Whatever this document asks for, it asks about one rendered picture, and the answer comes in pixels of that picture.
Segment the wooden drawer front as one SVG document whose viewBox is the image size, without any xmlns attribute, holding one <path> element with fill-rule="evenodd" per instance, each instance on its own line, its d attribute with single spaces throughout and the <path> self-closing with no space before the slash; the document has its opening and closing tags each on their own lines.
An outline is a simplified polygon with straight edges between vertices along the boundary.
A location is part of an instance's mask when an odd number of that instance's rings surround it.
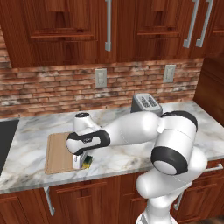
<svg viewBox="0 0 224 224">
<path fill-rule="evenodd" d="M 210 160 L 207 162 L 206 168 L 215 167 L 219 163 L 222 163 L 223 170 L 203 172 L 197 178 L 197 181 L 201 181 L 201 180 L 205 180 L 205 179 L 216 179 L 216 178 L 222 177 L 224 175 L 224 159 Z"/>
</svg>

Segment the wooden cutting board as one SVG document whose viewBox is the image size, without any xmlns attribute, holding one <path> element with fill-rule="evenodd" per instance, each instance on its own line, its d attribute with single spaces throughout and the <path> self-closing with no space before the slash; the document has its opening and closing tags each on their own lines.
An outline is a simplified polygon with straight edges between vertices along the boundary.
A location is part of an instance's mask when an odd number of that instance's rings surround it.
<svg viewBox="0 0 224 224">
<path fill-rule="evenodd" d="M 68 151 L 66 140 L 69 132 L 48 136 L 45 156 L 45 174 L 73 172 L 73 155 Z"/>
</svg>

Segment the wooden base cupboard door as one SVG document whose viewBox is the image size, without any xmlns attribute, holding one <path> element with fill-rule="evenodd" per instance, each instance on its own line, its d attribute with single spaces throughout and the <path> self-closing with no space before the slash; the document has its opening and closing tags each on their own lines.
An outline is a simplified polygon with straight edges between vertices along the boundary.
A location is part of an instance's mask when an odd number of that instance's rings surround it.
<svg viewBox="0 0 224 224">
<path fill-rule="evenodd" d="M 98 178 L 50 187 L 51 224 L 118 224 L 120 178 Z"/>
<path fill-rule="evenodd" d="M 146 208 L 147 199 L 137 191 L 137 178 L 141 174 L 136 172 L 121 176 L 118 224 L 136 224 L 138 216 Z"/>
<path fill-rule="evenodd" d="M 50 224 L 44 190 L 0 194 L 0 224 Z"/>
<path fill-rule="evenodd" d="M 224 177 L 221 178 L 198 178 L 192 185 L 184 190 L 178 209 L 171 206 L 171 216 L 178 224 L 191 221 L 199 221 L 208 218 L 218 197 L 221 195 L 221 188 Z"/>
</svg>

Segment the grey wall outlet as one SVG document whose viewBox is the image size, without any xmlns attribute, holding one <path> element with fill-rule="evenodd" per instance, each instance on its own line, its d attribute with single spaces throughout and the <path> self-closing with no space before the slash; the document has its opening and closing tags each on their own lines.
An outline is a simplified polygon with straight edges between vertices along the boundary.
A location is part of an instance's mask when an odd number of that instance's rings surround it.
<svg viewBox="0 0 224 224">
<path fill-rule="evenodd" d="M 173 82 L 175 69 L 176 69 L 175 65 L 165 66 L 163 83 Z"/>
<path fill-rule="evenodd" d="M 107 86 L 107 69 L 98 68 L 94 70 L 95 87 L 105 88 Z"/>
</svg>

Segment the black hob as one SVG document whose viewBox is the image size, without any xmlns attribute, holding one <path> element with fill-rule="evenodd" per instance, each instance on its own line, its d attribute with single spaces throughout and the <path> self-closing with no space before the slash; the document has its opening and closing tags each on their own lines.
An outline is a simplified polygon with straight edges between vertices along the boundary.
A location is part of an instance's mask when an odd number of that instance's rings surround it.
<svg viewBox="0 0 224 224">
<path fill-rule="evenodd" d="M 0 122 L 0 175 L 4 168 L 18 122 L 18 119 Z"/>
</svg>

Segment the wide wooden wall cupboard door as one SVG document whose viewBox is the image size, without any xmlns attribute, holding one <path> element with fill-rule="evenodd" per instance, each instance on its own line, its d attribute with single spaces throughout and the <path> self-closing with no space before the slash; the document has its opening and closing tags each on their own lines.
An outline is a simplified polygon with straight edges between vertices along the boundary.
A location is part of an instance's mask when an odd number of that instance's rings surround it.
<svg viewBox="0 0 224 224">
<path fill-rule="evenodd" d="M 0 26 L 14 68 L 116 61 L 117 0 L 110 52 L 105 0 L 0 0 Z"/>
</svg>

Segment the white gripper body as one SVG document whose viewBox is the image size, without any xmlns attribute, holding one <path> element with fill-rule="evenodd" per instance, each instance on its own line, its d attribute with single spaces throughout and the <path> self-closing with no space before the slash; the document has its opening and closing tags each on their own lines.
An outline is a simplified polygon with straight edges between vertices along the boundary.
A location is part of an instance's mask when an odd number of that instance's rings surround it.
<svg viewBox="0 0 224 224">
<path fill-rule="evenodd" d="M 86 152 L 83 152 L 79 156 L 73 155 L 73 168 L 81 169 L 86 156 L 87 156 Z"/>
</svg>

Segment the green and yellow sponge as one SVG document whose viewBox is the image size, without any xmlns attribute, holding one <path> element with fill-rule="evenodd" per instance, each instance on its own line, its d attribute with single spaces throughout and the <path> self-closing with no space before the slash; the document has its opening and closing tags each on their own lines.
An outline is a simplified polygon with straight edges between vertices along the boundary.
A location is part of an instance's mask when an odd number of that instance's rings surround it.
<svg viewBox="0 0 224 224">
<path fill-rule="evenodd" d="M 85 160 L 83 161 L 82 167 L 84 169 L 89 168 L 92 164 L 93 157 L 92 156 L 86 156 Z"/>
</svg>

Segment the tall wooden cabinet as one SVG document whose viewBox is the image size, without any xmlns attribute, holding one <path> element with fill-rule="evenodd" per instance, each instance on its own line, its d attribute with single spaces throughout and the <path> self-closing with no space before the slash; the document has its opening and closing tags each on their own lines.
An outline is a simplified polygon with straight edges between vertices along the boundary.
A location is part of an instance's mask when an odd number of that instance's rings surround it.
<svg viewBox="0 0 224 224">
<path fill-rule="evenodd" d="M 193 100 L 224 127 L 224 58 L 205 58 Z"/>
</svg>

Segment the grey toaster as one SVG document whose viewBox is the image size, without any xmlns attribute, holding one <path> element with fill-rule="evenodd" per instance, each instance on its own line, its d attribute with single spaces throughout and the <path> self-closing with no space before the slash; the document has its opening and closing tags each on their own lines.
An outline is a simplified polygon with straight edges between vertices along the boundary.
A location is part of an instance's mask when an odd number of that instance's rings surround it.
<svg viewBox="0 0 224 224">
<path fill-rule="evenodd" d="M 163 114 L 163 109 L 160 104 L 148 93 L 133 95 L 130 112 L 134 113 L 139 111 L 150 111 L 158 116 Z"/>
</svg>

